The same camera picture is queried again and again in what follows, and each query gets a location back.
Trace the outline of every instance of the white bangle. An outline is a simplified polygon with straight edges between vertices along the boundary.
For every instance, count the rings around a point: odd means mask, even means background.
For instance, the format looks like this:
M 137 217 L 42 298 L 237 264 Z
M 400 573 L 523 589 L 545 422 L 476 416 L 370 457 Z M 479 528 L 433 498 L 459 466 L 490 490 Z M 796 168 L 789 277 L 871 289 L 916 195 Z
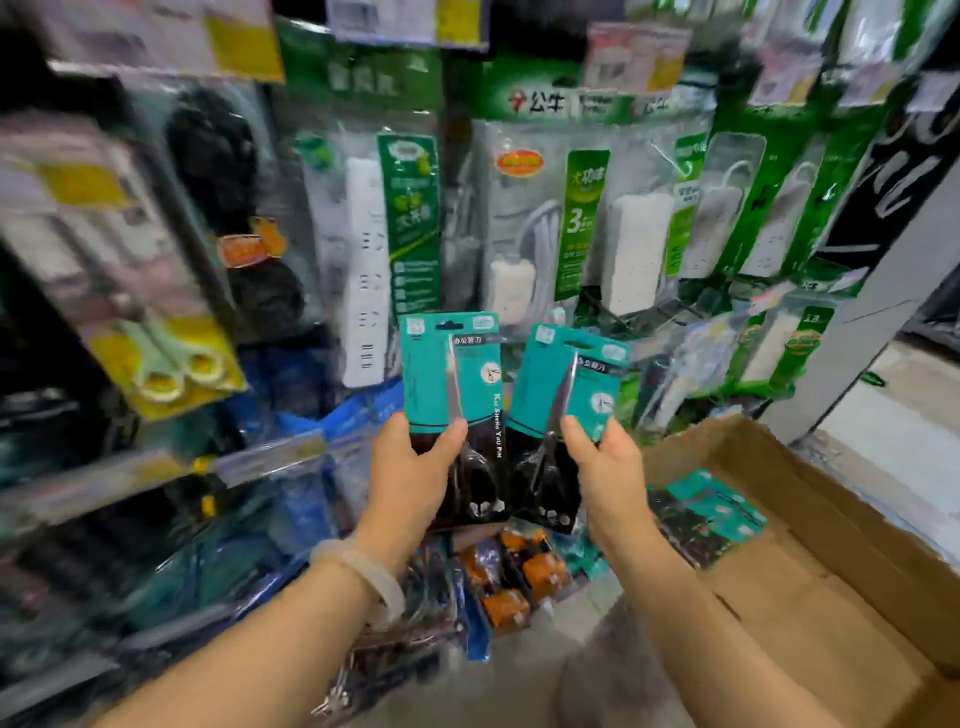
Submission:
M 356 571 L 370 584 L 383 600 L 377 604 L 367 624 L 373 629 L 384 629 L 400 619 L 406 609 L 407 599 L 403 590 L 386 569 L 357 548 L 350 539 L 345 541 L 321 541 L 310 552 L 310 563 L 316 562 L 321 556 L 331 553 L 344 564 Z

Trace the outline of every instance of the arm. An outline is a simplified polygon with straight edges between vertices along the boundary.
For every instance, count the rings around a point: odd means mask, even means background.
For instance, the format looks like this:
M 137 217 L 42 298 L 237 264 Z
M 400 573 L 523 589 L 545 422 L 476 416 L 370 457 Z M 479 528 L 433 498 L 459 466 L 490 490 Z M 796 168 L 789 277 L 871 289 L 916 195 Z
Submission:
M 397 576 L 444 499 L 446 473 L 467 435 L 451 425 L 417 456 L 406 418 L 373 443 L 370 498 L 355 547 Z M 244 728 L 302 725 L 322 702 L 377 594 L 325 556 L 269 604 L 104 715 L 97 728 Z
M 841 728 L 754 642 L 666 542 L 647 506 L 643 462 L 613 418 L 599 448 L 564 417 L 580 466 L 590 535 L 630 605 L 646 620 L 684 706 L 699 728 Z

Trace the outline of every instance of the teal package in box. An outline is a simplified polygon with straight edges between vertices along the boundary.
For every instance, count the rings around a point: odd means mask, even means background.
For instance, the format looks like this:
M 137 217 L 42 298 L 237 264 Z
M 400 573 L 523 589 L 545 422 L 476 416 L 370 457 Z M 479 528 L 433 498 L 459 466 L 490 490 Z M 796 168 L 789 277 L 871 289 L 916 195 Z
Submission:
M 511 512 L 561 533 L 580 509 L 577 464 L 561 442 L 560 418 L 573 415 L 596 442 L 613 413 L 629 345 L 586 331 L 534 327 L 507 419 Z
M 758 535 L 766 517 L 733 488 L 705 470 L 665 489 L 648 491 L 660 531 L 693 566 L 706 569 Z
M 431 528 L 506 521 L 499 322 L 494 313 L 401 316 L 403 397 L 410 441 L 428 452 L 447 425 L 467 420 L 467 440 L 450 467 Z

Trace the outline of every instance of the open cardboard box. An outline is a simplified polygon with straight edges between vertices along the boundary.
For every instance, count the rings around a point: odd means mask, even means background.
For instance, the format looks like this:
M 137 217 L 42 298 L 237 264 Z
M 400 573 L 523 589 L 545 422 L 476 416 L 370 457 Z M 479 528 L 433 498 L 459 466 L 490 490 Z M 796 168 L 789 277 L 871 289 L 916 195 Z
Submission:
M 768 517 L 703 579 L 844 725 L 960 726 L 960 575 L 923 542 L 738 415 L 645 449 L 644 467 L 656 487 L 706 468 Z

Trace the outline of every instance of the metal tool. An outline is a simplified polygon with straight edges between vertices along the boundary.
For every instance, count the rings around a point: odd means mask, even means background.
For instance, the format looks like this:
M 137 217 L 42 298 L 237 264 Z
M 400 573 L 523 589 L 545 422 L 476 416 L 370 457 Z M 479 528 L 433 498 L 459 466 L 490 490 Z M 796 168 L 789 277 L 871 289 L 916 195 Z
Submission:
M 123 240 L 102 214 L 88 212 L 85 217 L 112 249 L 122 257 L 131 257 Z M 95 290 L 112 303 L 117 328 L 139 351 L 140 361 L 132 380 L 137 394 L 164 404 L 183 396 L 187 379 L 203 387 L 221 388 L 226 364 L 220 352 L 171 335 L 144 303 L 107 274 L 103 264 L 69 225 L 56 215 L 48 216 L 47 221 L 77 258 Z
M 452 335 L 446 344 L 446 416 L 449 423 L 464 417 L 464 407 L 460 402 L 457 350 Z M 460 447 L 457 459 L 450 466 L 449 485 L 441 513 L 455 517 L 461 512 L 464 502 L 468 504 L 469 512 L 475 519 L 504 508 L 504 503 L 497 493 L 490 461 L 477 452 L 467 438 Z
M 543 429 L 540 445 L 520 463 L 520 470 L 529 473 L 530 500 L 533 510 L 549 522 L 569 525 L 570 517 L 563 512 L 565 500 L 564 485 L 560 468 L 557 465 L 557 443 L 560 441 L 560 421 L 570 404 L 573 380 L 577 374 L 579 354 L 573 350 L 570 362 L 564 371 L 564 377 L 557 385 L 550 412 Z

